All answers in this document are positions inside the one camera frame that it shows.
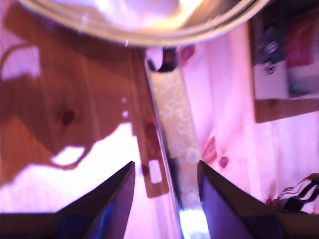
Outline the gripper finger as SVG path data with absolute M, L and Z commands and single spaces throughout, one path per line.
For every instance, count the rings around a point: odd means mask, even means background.
M 274 211 L 200 161 L 199 195 L 212 239 L 274 239 Z
M 59 211 L 60 239 L 122 239 L 135 188 L 135 163 L 130 161 L 91 192 Z

